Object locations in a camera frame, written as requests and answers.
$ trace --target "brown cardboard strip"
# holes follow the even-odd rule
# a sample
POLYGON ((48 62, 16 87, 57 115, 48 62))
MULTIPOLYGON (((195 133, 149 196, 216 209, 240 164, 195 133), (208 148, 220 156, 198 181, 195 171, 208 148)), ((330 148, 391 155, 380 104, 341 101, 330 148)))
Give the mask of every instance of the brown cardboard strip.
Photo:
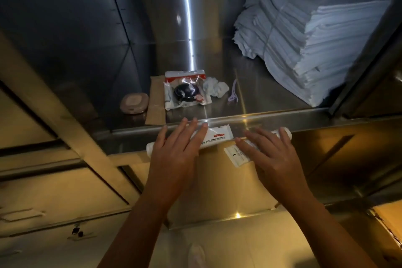
POLYGON ((165 112, 165 92, 163 82, 164 75, 151 77, 151 90, 149 92, 149 104, 146 125, 164 125, 166 124, 165 112))

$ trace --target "toothpaste tube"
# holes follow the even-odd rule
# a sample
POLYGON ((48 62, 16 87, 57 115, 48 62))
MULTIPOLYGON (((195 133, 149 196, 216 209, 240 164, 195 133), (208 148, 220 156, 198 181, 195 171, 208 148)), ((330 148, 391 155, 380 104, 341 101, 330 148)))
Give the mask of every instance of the toothpaste tube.
MULTIPOLYGON (((224 125, 224 126, 219 126, 219 127, 214 127, 214 128, 208 128, 207 134, 205 135, 204 141, 202 142, 200 149, 204 149, 206 147, 210 147, 212 145, 216 145, 228 140, 233 139, 233 134, 232 130, 230 129, 229 125, 224 125)), ((148 157, 151 157, 152 155, 152 150, 153 150, 153 145, 155 142, 148 143, 147 144, 147 155, 148 157)))
MULTIPOLYGON (((287 135, 289 136, 290 140, 292 139, 292 133, 290 132, 290 130, 287 127, 284 127, 285 132, 287 133, 287 135)), ((278 136, 278 138, 280 138, 281 136, 279 135, 279 130, 273 130, 271 131, 271 133, 275 134, 278 136)), ((245 140, 249 145, 251 145, 252 147, 257 148, 257 146, 252 143, 250 140, 245 140)), ((232 145, 229 147, 224 148, 225 153, 228 155, 230 161, 233 163, 233 165, 235 167, 239 167, 243 164, 249 163, 251 161, 251 159, 249 157, 247 157, 238 147, 237 145, 232 145)))

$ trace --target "hand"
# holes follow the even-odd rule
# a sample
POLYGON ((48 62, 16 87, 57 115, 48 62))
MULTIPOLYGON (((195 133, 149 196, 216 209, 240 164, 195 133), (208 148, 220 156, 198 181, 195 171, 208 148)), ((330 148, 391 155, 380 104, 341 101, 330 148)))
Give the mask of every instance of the hand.
POLYGON ((261 151, 240 138, 236 138, 236 145, 254 161, 259 179, 268 192, 285 208, 312 197, 299 157, 285 130, 279 129, 281 138, 260 128, 256 132, 246 130, 244 134, 261 151))
POLYGON ((194 118, 186 127, 187 119, 183 118, 174 132, 166 138, 167 126, 164 126, 153 146, 148 180, 143 196, 168 210, 181 194, 182 190, 193 178, 194 160, 208 130, 204 123, 193 135, 198 121, 194 118))

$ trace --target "tiled floor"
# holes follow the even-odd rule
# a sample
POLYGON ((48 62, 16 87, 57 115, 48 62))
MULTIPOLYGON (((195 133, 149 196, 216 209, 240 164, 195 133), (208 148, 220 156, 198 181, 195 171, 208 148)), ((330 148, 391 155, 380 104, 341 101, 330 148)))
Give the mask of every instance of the tiled floor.
POLYGON ((187 268, 192 243, 204 248, 208 268, 318 268, 288 212, 166 231, 158 238, 151 268, 187 268))

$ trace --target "forearm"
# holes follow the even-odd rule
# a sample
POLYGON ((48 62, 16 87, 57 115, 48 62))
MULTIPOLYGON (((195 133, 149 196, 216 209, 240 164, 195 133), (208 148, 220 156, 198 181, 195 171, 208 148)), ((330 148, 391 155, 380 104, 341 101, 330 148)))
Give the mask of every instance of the forearm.
POLYGON ((143 194, 131 210, 98 268, 148 267, 166 214, 166 209, 143 194))
POLYGON ((321 267, 376 268, 370 257, 313 196, 287 208, 321 267))

